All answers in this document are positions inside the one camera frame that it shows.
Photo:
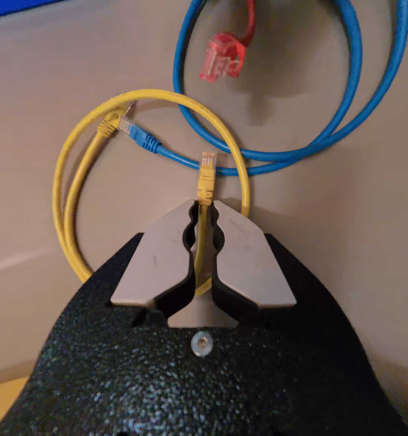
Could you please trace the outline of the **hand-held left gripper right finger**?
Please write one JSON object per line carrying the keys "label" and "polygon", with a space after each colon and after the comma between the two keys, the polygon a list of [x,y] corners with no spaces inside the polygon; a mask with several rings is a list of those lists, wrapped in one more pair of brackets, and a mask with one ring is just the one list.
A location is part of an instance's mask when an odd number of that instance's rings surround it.
{"label": "hand-held left gripper right finger", "polygon": [[296,305],[264,232],[221,201],[212,204],[212,299],[236,321]]}

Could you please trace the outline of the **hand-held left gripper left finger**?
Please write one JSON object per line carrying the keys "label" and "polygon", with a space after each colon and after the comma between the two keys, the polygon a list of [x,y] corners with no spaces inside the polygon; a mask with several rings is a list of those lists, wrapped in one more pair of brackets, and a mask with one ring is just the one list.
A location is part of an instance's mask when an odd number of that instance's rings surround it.
{"label": "hand-held left gripper left finger", "polygon": [[112,297],[116,306],[155,309],[169,318],[194,298],[198,202],[189,199],[154,222],[141,237]]}

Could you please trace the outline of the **beige desk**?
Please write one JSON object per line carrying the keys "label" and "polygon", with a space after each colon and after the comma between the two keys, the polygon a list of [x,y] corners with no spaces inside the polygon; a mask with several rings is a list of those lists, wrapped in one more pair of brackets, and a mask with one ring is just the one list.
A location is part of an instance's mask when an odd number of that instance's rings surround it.
{"label": "beige desk", "polygon": [[[64,140],[124,91],[172,90],[190,1],[74,1],[0,19],[0,382],[30,372],[79,288],[54,232],[51,188]],[[260,1],[237,79],[199,79],[207,40],[243,33],[244,2],[209,2],[185,63],[189,96],[243,147],[293,150],[328,124],[347,75],[326,1]],[[251,218],[332,292],[379,377],[408,372],[408,45],[375,112],[320,155],[251,179]]]}

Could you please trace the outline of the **blue plastic box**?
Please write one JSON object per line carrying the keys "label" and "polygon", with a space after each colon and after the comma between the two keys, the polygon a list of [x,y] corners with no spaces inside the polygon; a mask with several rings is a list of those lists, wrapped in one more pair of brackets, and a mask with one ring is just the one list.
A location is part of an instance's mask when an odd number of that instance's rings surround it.
{"label": "blue plastic box", "polygon": [[61,0],[0,0],[0,17],[60,3]]}

